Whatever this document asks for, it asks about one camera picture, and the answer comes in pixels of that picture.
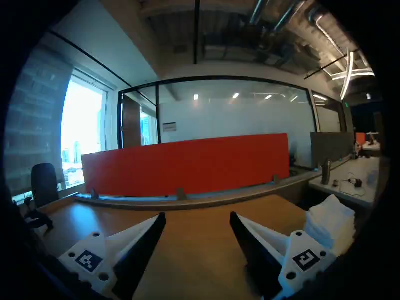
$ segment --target recessed ceiling light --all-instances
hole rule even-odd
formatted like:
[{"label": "recessed ceiling light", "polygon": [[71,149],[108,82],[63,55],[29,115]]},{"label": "recessed ceiling light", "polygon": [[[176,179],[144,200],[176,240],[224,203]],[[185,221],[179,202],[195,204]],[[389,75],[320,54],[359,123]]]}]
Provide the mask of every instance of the recessed ceiling light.
[{"label": "recessed ceiling light", "polygon": [[313,95],[315,98],[322,99],[322,100],[324,100],[324,101],[328,100],[327,98],[322,97],[322,96],[317,95],[317,94],[312,94],[312,95]]}]

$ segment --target white desk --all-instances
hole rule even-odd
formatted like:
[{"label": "white desk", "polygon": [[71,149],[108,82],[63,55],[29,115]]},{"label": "white desk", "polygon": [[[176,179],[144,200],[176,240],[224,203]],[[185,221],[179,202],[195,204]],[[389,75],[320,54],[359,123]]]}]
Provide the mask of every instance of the white desk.
[{"label": "white desk", "polygon": [[366,142],[364,145],[362,145],[362,149],[365,151],[380,151],[381,144],[378,142],[375,142],[373,145],[370,145],[368,142]]},{"label": "white desk", "polygon": [[[376,172],[376,175],[374,176],[375,180],[371,184],[368,184],[368,175],[372,172]],[[353,184],[346,181],[352,177],[362,180],[361,188],[356,188]],[[327,185],[321,184],[322,176],[318,176],[317,178],[310,180],[308,184],[313,189],[328,194],[334,194],[338,198],[357,203],[366,208],[370,208],[375,201],[378,178],[379,158],[362,157],[356,160],[349,160],[336,169],[331,170],[329,183]],[[339,186],[333,186],[334,180],[339,181]]]}]

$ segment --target bottle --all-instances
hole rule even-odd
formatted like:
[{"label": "bottle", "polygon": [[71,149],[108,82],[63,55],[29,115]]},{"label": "bottle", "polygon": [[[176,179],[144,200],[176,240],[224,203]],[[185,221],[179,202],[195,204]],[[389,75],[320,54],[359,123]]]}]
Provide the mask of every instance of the bottle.
[{"label": "bottle", "polygon": [[322,165],[322,185],[329,184],[329,180],[331,179],[331,161],[327,159],[325,163]]}]

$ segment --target stack of paper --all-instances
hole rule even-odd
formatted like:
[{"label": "stack of paper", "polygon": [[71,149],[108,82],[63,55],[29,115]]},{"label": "stack of paper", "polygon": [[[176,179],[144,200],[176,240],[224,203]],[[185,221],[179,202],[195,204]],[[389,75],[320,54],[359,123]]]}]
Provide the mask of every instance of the stack of paper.
[{"label": "stack of paper", "polygon": [[304,231],[335,255],[345,253],[353,243],[354,211],[341,204],[335,195],[311,207],[306,218]]}]

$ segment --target gray cubicle partition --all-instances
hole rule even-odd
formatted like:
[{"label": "gray cubicle partition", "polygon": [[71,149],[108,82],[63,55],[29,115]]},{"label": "gray cubicle partition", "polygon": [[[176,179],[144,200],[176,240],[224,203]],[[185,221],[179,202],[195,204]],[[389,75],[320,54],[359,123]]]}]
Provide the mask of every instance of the gray cubicle partition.
[{"label": "gray cubicle partition", "polygon": [[353,152],[354,135],[349,132],[311,132],[312,167],[326,159],[337,162]]}]

